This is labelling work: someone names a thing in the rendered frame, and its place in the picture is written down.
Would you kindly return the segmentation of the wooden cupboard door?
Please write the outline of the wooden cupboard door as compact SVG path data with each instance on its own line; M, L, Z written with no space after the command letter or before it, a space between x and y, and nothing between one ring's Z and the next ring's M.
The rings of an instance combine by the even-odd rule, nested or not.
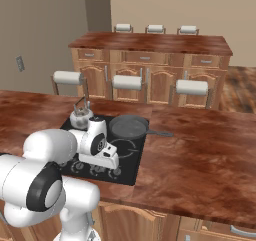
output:
M4 202L0 200L0 241L53 241L61 231L59 216L30 227L12 227L1 219L3 209Z
M180 217L131 206L100 202L103 241L176 241Z

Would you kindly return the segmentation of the black hob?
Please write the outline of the black hob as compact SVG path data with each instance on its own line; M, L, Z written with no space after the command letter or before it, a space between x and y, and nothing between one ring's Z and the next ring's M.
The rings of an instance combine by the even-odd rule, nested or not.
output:
M109 123L115 118L113 116L94 115L89 119L88 129L86 131L75 129L67 119L61 126L63 130L69 131L77 139L77 152L75 156L66 163L62 163L61 173L63 175L100 180L105 182L134 185L139 169L139 164L143 152L145 136L135 140L121 139L114 136L110 129ZM75 164L81 162L79 154L95 156L100 152L107 152L107 156L114 153L118 154L121 175L117 179L110 177L110 171L115 169L105 168L104 173L97 176L91 174L92 165L84 163L84 168L77 171Z

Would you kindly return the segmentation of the wooden drawer front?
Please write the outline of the wooden drawer front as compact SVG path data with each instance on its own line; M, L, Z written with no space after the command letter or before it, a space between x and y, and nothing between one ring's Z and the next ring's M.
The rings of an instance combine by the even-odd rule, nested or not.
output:
M256 228L235 227L248 232L256 232ZM256 238L247 238L232 233L230 224L181 217L176 241L256 241Z

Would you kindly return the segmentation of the silver kettle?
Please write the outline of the silver kettle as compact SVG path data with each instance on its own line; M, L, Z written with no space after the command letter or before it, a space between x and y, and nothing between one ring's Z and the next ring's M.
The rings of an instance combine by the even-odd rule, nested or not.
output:
M74 104L74 110L70 114L70 123L73 128L87 130L89 119L94 116L90 109L90 102L83 96Z

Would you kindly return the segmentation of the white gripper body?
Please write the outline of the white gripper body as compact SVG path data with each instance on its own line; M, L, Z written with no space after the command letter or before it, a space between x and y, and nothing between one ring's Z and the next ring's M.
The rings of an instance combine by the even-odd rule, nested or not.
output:
M97 165L109 169L117 169L119 166L118 154L107 156L107 152L100 152L95 156L79 154L79 160L84 163Z

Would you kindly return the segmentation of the wooden island cupboard run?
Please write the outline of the wooden island cupboard run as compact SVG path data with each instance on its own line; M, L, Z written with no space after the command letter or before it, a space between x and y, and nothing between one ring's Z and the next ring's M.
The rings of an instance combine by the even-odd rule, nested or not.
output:
M88 33L69 45L74 70L88 80L89 96L111 99L115 75L141 76L148 104L168 104L169 88L179 79L206 81L213 90L209 109L219 108L232 51L221 36L150 33ZM138 99L141 91L115 89ZM172 106L204 105L205 96L173 93Z

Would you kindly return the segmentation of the grey wall socket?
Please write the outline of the grey wall socket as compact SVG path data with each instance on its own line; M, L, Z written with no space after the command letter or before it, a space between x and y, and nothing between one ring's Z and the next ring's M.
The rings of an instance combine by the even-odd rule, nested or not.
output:
M25 65L24 65L22 56L17 56L16 57L16 63L17 63L18 70L20 72L25 70Z

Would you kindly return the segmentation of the dark grey frying pan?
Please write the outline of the dark grey frying pan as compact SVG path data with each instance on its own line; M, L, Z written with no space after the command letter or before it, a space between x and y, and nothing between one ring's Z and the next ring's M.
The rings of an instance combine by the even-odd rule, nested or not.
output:
M111 133L121 139L135 140L148 134L163 137L173 137L174 134L164 131L155 131L149 128L148 121L137 115L120 115L109 123Z

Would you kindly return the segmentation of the white cushioned stool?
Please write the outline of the white cushioned stool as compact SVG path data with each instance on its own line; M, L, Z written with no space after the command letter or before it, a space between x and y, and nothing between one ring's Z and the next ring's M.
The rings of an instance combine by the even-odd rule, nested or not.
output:
M208 83L206 81L179 79L176 81L175 85L171 85L169 88L168 104L172 105L173 93L190 96L205 96L206 103L204 105L187 103L186 99L183 99L183 102L180 104L180 107L209 109L211 104L212 92L213 90L208 87Z
M146 33L159 33L159 34L165 34L166 28L163 25L148 25L145 28Z
M82 87L83 95L89 98L87 79L81 72L55 71L51 76L51 81L55 95L59 94L59 84L77 85Z
M114 26L114 31L115 32L128 32L132 33L133 32L133 27L131 24L116 24Z
M178 35L180 34L198 35L199 29L196 26L183 25L177 29L177 34Z
M141 76L115 75L110 81L112 98L116 101L147 102L147 84L142 81ZM115 89L141 91L138 99L119 97Z

